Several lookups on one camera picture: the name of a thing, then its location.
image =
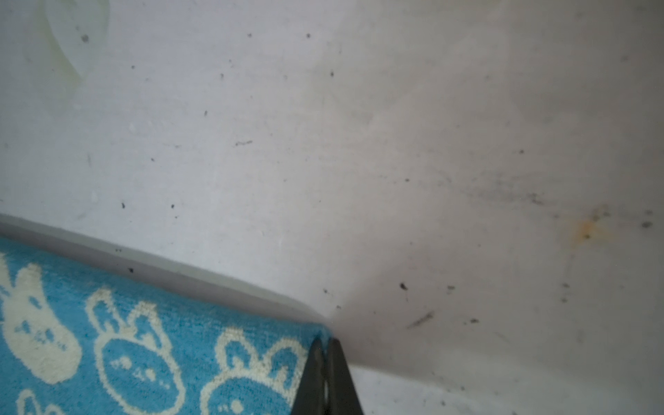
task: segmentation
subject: dust spot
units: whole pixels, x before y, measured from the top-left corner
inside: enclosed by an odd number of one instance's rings
[[[542,202],[541,199],[539,199],[537,193],[528,194],[528,198],[530,198],[531,203],[533,203],[534,205],[542,206],[544,204],[544,202]]]
[[[411,324],[409,324],[406,329],[414,329],[415,327],[419,327],[423,324],[425,324],[427,321],[431,320],[434,318],[434,312],[429,311],[427,314],[421,316],[419,319],[413,321]]]
[[[494,334],[496,337],[498,337],[500,340],[506,342],[508,345],[512,345],[512,342],[510,342],[510,340],[507,338],[506,335],[504,335],[504,334],[502,334],[502,333],[500,333],[500,332],[498,332],[498,331],[494,331],[493,334]]]

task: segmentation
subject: rabbit face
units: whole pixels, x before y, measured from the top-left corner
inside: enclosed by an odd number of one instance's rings
[[[100,380],[130,415],[172,415],[185,402],[180,367],[155,308],[141,301],[124,321],[106,288],[93,293],[86,305],[99,333],[94,354]]]
[[[13,285],[4,255],[0,254],[2,332],[11,352],[48,384],[74,376],[82,351],[71,331],[48,306],[42,272],[35,264],[22,268]]]
[[[259,359],[243,330],[228,328],[214,350],[221,372],[201,391],[203,415],[290,413],[307,356],[297,340],[281,339]]]

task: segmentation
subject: white surface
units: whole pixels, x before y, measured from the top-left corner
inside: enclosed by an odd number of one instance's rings
[[[114,1],[61,114],[35,4],[0,5],[1,213],[302,302],[459,413],[664,411],[661,2]]]

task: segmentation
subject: rust stain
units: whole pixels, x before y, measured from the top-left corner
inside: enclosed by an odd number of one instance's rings
[[[607,240],[608,237],[609,233],[604,230],[596,220],[589,218],[582,220],[576,225],[572,245],[576,248],[584,242],[592,240]]]

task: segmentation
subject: rabbit ear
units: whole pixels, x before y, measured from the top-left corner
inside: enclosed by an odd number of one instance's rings
[[[21,268],[16,275],[15,290],[23,295],[31,295],[46,302],[41,284],[41,275],[41,267],[37,264],[28,264],[28,266]]]
[[[44,409],[44,415],[64,415],[64,412],[62,409],[60,409],[59,406],[48,404],[48,406]]]
[[[214,351],[222,371],[258,368],[258,352],[244,337],[242,329],[227,328],[217,339]]]
[[[21,391],[19,398],[16,399],[16,412],[18,415],[42,415],[41,406],[37,402],[37,397],[33,391],[30,389],[23,389]]]
[[[5,255],[0,254],[0,299],[11,296],[11,280],[9,279],[9,268],[5,261]]]
[[[171,341],[161,326],[156,304],[146,301],[139,302],[129,313],[127,324],[136,328],[136,337],[148,347],[170,353]]]
[[[272,367],[270,376],[274,376],[286,390],[293,386],[295,377],[301,376],[306,359],[307,351],[295,339],[279,340],[263,356]]]
[[[95,291],[86,301],[85,311],[90,323],[99,333],[109,331],[119,333],[127,329],[127,324],[120,317],[111,290],[108,288]]]

